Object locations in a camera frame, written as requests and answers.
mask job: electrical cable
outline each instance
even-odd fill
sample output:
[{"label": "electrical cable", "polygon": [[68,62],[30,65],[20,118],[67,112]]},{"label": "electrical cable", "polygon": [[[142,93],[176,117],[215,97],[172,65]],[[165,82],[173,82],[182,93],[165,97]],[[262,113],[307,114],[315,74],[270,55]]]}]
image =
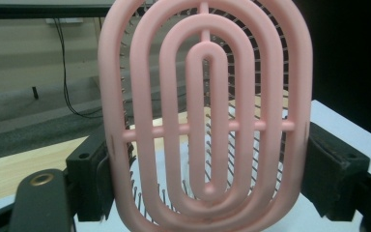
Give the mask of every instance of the electrical cable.
[{"label": "electrical cable", "polygon": [[103,24],[101,23],[101,17],[98,17],[98,20],[99,20],[99,27],[100,27],[100,30],[101,30],[101,28],[103,27]]},{"label": "electrical cable", "polygon": [[65,54],[65,39],[64,39],[64,36],[63,36],[63,31],[62,31],[62,25],[60,23],[60,20],[59,18],[53,18],[54,22],[55,22],[55,25],[56,25],[56,29],[57,29],[57,32],[58,32],[58,35],[59,35],[59,40],[60,40],[60,44],[62,46],[62,60],[63,60],[63,94],[64,94],[64,98],[65,98],[65,102],[66,102],[66,105],[68,106],[69,110],[75,114],[75,115],[78,115],[80,117],[83,117],[83,118],[88,118],[88,119],[95,119],[95,118],[101,118],[102,115],[100,116],[91,116],[99,111],[101,111],[101,108],[100,109],[97,109],[93,112],[89,112],[89,113],[80,113],[80,112],[77,112],[73,106],[71,105],[71,100],[70,100],[70,97],[69,97],[69,89],[68,89],[68,82],[67,82],[67,72],[66,72],[66,54]]}]

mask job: pink hairbrush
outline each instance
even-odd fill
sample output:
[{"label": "pink hairbrush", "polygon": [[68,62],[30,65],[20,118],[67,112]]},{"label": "pink hairbrush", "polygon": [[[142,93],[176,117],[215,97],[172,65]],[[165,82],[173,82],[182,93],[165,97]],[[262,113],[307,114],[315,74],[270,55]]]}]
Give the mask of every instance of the pink hairbrush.
[{"label": "pink hairbrush", "polygon": [[[284,217],[300,194],[312,82],[305,22],[291,0],[153,2],[116,1],[100,36],[101,98],[119,215],[130,231],[263,230]],[[138,9],[144,12],[128,45],[126,28]],[[158,77],[151,76],[151,44],[176,15],[180,20],[159,50],[162,125],[154,126],[151,82]],[[195,35],[199,42],[185,58],[187,119],[180,123],[177,53]],[[124,56],[129,61],[122,65]],[[123,104],[125,67],[135,129],[127,128]],[[161,137],[162,153],[155,148]],[[131,171],[130,142],[138,152]],[[141,185],[135,187],[134,179]]]}]

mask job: wall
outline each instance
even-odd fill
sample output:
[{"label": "wall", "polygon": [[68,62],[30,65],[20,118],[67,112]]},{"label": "wall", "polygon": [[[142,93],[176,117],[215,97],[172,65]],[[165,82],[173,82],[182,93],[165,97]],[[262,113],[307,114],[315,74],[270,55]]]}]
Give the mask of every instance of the wall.
[{"label": "wall", "polygon": [[[62,24],[68,78],[98,75],[95,21]],[[0,19],[0,92],[62,83],[62,48],[45,19]]]},{"label": "wall", "polygon": [[294,2],[314,47],[313,99],[371,132],[371,1]]}]

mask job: black cable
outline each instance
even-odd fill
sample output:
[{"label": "black cable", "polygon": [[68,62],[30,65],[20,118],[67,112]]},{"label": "black cable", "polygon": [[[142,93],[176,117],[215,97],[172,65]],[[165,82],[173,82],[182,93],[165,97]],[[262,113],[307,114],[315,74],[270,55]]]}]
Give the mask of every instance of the black cable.
[{"label": "black cable", "polygon": [[63,36],[63,31],[62,31],[62,25],[60,23],[60,20],[59,18],[53,18],[54,22],[55,22],[55,25],[56,25],[56,29],[57,29],[57,32],[58,32],[58,35],[59,35],[59,40],[60,40],[60,44],[62,46],[62,60],[63,60],[63,94],[64,94],[64,98],[65,98],[65,102],[66,102],[66,105],[68,106],[69,110],[75,114],[75,115],[78,115],[80,117],[83,117],[83,118],[88,118],[88,119],[95,119],[95,118],[101,118],[102,115],[100,116],[90,116],[94,113],[97,113],[99,111],[101,111],[101,108],[100,109],[97,109],[93,112],[89,112],[89,113],[79,113],[77,112],[73,106],[71,105],[71,100],[69,98],[69,89],[68,89],[68,82],[67,82],[67,73],[66,73],[66,55],[65,55],[65,39],[64,39],[64,36]]},{"label": "black cable", "polygon": [[98,20],[99,20],[99,27],[100,27],[100,30],[101,30],[101,28],[103,27],[103,24],[101,23],[101,17],[98,17]]}]

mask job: dark background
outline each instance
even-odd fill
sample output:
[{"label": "dark background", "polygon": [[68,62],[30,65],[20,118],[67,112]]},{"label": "dark background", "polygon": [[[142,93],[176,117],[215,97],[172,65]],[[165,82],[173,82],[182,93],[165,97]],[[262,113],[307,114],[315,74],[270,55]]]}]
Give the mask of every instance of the dark background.
[{"label": "dark background", "polygon": [[313,42],[313,99],[371,132],[371,1],[294,2]]}]

